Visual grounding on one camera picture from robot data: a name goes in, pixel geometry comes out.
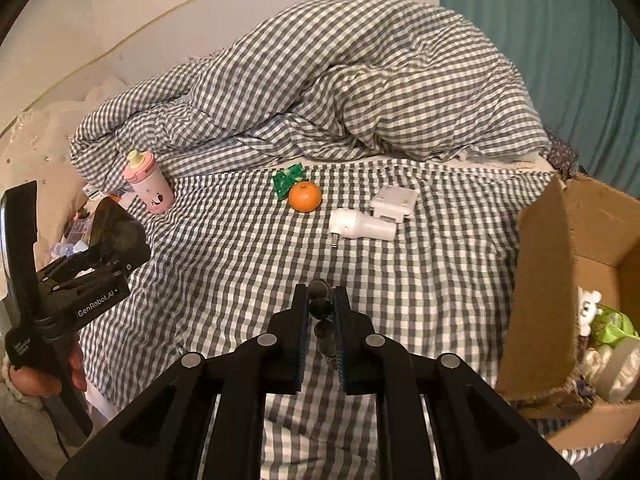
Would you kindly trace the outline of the person's left hand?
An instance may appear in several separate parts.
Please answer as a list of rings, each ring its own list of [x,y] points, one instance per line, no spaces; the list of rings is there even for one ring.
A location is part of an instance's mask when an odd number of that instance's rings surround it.
[[[84,354],[78,344],[74,344],[68,356],[70,364],[70,380],[73,386],[81,391],[87,390],[87,379],[84,370]],[[40,396],[40,398],[50,398],[58,396],[62,391],[62,384],[51,375],[23,366],[14,368],[9,366],[9,378],[17,391],[24,396]]]

